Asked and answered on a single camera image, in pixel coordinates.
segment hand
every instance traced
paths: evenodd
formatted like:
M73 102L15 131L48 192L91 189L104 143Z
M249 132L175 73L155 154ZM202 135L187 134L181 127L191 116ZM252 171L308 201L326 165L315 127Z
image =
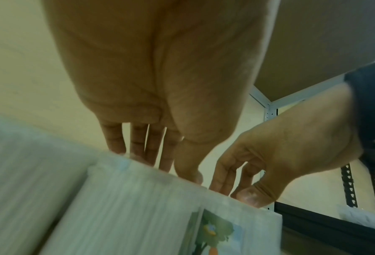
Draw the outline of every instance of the hand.
M200 162L235 129L278 3L43 1L65 67L109 149L126 152L122 124L130 122L131 153L154 165L166 128L159 168L169 171L175 159L176 173L197 183Z
M210 189L255 207L276 201L306 174L342 167L362 154L351 88L338 85L242 133L217 161ZM252 185L253 176L265 170Z

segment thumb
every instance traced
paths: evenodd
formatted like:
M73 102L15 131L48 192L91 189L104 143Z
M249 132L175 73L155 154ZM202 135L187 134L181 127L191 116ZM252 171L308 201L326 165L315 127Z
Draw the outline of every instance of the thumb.
M278 173L266 171L258 182L238 192L237 200L256 208L275 202L292 181Z

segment dark sleeve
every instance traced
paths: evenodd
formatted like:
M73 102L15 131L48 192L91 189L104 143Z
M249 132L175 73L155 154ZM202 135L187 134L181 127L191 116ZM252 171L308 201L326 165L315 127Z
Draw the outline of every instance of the dark sleeve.
M353 90L359 137L364 148L372 148L375 140L375 63L345 75Z

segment tree illustration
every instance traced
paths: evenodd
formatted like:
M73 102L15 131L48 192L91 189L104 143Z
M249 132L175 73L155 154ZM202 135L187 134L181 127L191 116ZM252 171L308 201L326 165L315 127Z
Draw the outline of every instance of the tree illustration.
M233 232L234 226L231 222L204 210L193 255L201 255L207 246L216 248L218 243L228 240Z

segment green tree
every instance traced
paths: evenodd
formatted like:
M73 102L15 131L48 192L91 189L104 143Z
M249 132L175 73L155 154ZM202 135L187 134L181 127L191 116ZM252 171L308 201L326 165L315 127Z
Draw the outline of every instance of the green tree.
M204 226L211 224L215 227L215 235L205 230ZM215 215L207 210L203 211L200 227L196 238L196 248L193 255L201 255L207 247L217 247L218 243L226 241L234 232L234 226L231 222Z

